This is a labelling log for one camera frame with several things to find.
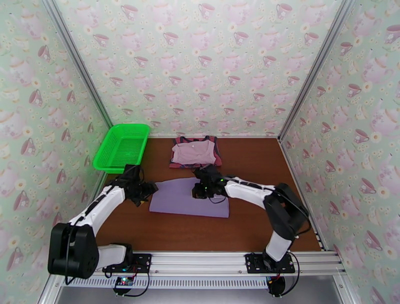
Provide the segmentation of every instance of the gray floor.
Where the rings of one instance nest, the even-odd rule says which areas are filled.
[[[331,276],[303,276],[282,299],[266,290],[149,289],[138,298],[116,297],[111,289],[64,287],[57,304],[338,304],[342,303]]]

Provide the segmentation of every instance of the pink shirt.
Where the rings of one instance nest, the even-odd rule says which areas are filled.
[[[178,143],[172,148],[172,162],[182,165],[214,164],[214,145],[210,140]]]

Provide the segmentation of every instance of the lavender towel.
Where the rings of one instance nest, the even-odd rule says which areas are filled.
[[[158,191],[152,196],[149,210],[160,213],[228,218],[228,198],[221,203],[214,204],[208,198],[192,197],[192,188],[198,182],[199,180],[195,177],[157,182]],[[223,196],[218,195],[212,198],[212,201],[219,202],[223,199]]]

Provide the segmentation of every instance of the brown wooden tabletop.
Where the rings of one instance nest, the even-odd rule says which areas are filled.
[[[170,138],[149,138],[141,162],[146,181],[193,177],[189,169],[169,168],[172,147]],[[296,190],[275,139],[219,138],[218,147],[222,174],[264,185],[286,183]],[[266,212],[241,199],[229,199],[229,218],[149,212],[148,203],[136,207],[126,200],[105,221],[96,240],[98,245],[129,243],[138,251],[253,252],[262,251],[271,234]],[[321,250],[312,230],[302,234],[291,249]]]

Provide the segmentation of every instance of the floral wallpaper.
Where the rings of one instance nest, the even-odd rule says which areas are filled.
[[[363,0],[284,138],[362,303],[400,303],[400,3]]]
[[[39,1],[0,3],[0,303],[36,303],[50,232],[92,196],[107,127]]]
[[[277,136],[332,0],[57,0],[114,124],[152,136]]]

